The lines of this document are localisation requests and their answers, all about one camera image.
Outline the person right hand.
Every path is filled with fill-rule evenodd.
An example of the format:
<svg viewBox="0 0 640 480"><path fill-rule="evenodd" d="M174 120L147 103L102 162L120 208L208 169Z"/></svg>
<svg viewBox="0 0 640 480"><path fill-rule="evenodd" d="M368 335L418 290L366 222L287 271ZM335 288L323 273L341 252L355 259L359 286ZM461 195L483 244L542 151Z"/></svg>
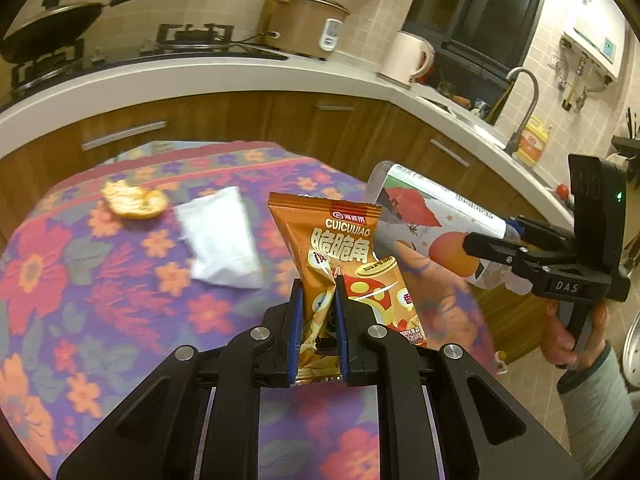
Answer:
<svg viewBox="0 0 640 480"><path fill-rule="evenodd" d="M546 301L540 350L552 365L566 366L569 370L586 370L597 361L605 349L605 332L610 320L608 306L600 304L591 311L591 334L585 348L578 352L574 350L575 338L556 315L558 307L557 301Z"/></svg>

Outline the grey right sleeve forearm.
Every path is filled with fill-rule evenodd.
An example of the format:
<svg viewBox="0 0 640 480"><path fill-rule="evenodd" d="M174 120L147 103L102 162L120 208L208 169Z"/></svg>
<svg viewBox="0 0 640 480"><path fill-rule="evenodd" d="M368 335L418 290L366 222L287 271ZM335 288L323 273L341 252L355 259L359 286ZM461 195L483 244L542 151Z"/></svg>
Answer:
<svg viewBox="0 0 640 480"><path fill-rule="evenodd" d="M639 393L629 392L607 341L584 370L568 370L556 384L565 415L570 454L591 479L623 442L639 414Z"/></svg>

